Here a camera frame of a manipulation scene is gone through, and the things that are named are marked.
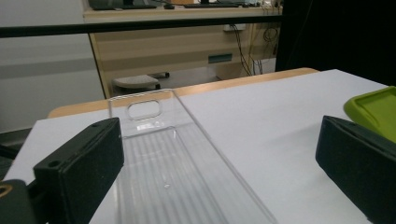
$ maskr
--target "white wall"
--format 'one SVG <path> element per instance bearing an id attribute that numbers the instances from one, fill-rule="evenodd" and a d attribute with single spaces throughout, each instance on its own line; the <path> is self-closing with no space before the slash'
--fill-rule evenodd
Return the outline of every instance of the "white wall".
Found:
<path id="1" fill-rule="evenodd" d="M 0 26 L 83 23 L 80 0 L 0 1 Z M 104 99 L 88 35 L 0 38 L 0 133 Z"/>

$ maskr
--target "black panel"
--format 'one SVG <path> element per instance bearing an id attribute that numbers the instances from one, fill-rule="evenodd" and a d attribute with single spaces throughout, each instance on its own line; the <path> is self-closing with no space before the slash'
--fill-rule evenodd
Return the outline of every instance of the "black panel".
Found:
<path id="1" fill-rule="evenodd" d="M 120 21 L 104 23 L 84 23 L 67 25 L 0 27 L 0 38 L 40 36 L 40 35 L 76 35 L 118 31 L 165 29 L 177 27 L 209 26 L 236 23 L 258 23 L 282 21 L 283 16 L 253 16 L 237 18 L 194 18 L 165 21 Z"/>
<path id="2" fill-rule="evenodd" d="M 325 116 L 316 160 L 373 223 L 396 223 L 396 144 L 353 122 Z"/>
<path id="3" fill-rule="evenodd" d="M 96 122 L 35 167 L 49 223 L 89 223 L 123 165 L 119 119 Z"/>
<path id="4" fill-rule="evenodd" d="M 21 180 L 0 181 L 0 223 L 37 224 L 26 185 Z"/>
<path id="5" fill-rule="evenodd" d="M 285 2 L 276 71 L 339 69 L 396 85 L 395 20 L 389 0 Z"/>

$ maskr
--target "wall outlet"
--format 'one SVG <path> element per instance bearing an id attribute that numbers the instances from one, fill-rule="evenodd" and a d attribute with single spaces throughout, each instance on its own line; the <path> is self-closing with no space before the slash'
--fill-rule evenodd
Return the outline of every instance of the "wall outlet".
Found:
<path id="1" fill-rule="evenodd" d="M 245 23 L 243 24 L 236 24 L 236 30 L 245 30 L 247 28 L 247 25 Z M 233 27 L 231 25 L 224 25 L 223 28 L 224 31 L 233 31 Z"/>

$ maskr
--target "wooden table edge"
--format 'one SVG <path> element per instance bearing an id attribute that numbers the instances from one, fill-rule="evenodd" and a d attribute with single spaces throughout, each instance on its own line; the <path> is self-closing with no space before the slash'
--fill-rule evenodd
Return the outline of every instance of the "wooden table edge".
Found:
<path id="1" fill-rule="evenodd" d="M 236 86 L 248 85 L 258 82 L 266 82 L 278 80 L 287 77 L 297 77 L 307 74 L 316 73 L 318 70 L 312 68 L 297 68 L 281 72 L 268 73 L 254 77 L 240 77 L 229 80 L 222 80 L 217 82 L 210 82 L 188 87 L 176 88 L 175 93 L 179 96 L 196 94 L 205 91 L 215 91 Z M 49 112 L 48 118 L 59 118 L 63 116 L 87 113 L 97 110 L 107 109 L 107 100 L 93 101 L 88 103 L 65 105 L 57 107 Z"/>

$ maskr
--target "floor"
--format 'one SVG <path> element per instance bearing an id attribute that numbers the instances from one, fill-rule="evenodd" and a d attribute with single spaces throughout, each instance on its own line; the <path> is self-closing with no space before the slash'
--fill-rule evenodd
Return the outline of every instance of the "floor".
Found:
<path id="1" fill-rule="evenodd" d="M 275 59 L 271 60 L 262 60 L 260 66 L 256 64 L 255 71 L 257 74 L 265 74 L 275 72 Z M 173 71 L 170 73 L 170 77 L 165 77 L 164 74 L 155 74 L 151 75 L 152 77 L 158 78 L 161 84 L 162 89 L 173 89 L 177 87 L 186 87 L 191 85 L 197 85 L 202 83 L 209 83 L 220 81 L 219 78 L 216 77 L 216 74 L 213 70 L 207 67 L 183 70 L 183 71 Z M 125 90 L 125 89 L 116 89 L 115 95 L 120 94 L 128 94 L 142 91 L 153 91 L 154 87 L 142 89 L 142 90 Z M 19 130 L 12 133 L 0 133 L 0 145 L 6 147 L 13 147 L 16 150 L 19 150 L 24 143 L 24 140 L 28 136 L 30 129 Z M 6 159 L 4 157 L 0 157 L 0 180 L 2 180 L 7 173 L 9 166 L 11 165 L 12 160 Z"/>

